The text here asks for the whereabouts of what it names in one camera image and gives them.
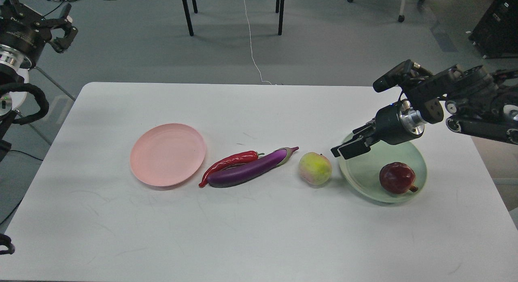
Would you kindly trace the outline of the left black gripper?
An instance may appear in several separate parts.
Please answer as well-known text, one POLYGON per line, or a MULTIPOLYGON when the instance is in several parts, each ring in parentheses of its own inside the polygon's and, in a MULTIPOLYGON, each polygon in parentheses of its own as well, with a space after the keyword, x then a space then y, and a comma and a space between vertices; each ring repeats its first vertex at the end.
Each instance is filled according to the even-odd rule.
POLYGON ((1 5, 1 64, 13 70, 32 69, 37 65, 45 44, 55 52, 70 48, 78 33, 72 25, 72 5, 63 4, 59 18, 45 19, 20 0, 4 0, 1 5))

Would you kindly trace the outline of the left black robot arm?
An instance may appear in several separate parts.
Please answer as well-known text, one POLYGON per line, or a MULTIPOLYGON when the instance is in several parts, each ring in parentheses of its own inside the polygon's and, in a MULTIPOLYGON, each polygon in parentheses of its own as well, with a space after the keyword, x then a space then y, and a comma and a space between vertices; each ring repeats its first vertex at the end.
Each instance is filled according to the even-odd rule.
POLYGON ((21 71, 37 69, 46 45, 63 53, 78 34, 66 3, 59 18, 48 19, 20 0, 4 0, 0 19, 1 137, 11 125, 31 125, 50 109, 41 88, 28 82, 21 71))

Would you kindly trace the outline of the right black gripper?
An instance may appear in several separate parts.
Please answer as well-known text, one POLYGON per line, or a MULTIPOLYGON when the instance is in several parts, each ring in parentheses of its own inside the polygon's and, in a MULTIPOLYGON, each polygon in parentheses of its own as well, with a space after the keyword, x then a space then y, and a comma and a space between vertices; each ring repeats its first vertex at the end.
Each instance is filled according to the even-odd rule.
POLYGON ((374 119, 354 129, 331 152, 335 158, 351 159, 368 153, 380 140, 398 145, 420 138, 424 129, 425 120, 420 112, 413 109, 408 99, 403 99, 378 110, 374 119))

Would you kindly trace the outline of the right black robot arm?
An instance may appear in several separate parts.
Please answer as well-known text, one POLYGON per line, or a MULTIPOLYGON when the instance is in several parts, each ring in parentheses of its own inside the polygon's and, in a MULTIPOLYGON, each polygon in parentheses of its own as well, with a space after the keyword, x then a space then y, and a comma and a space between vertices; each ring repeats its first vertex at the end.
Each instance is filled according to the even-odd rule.
POLYGON ((424 126, 444 120, 450 131, 517 144, 517 69, 487 72, 479 65, 462 70, 453 65, 433 74, 410 59, 396 65, 373 83, 380 93, 396 86, 405 98, 382 109, 349 140, 331 148, 336 158, 351 159, 368 153, 379 141, 399 145, 420 138, 424 126))

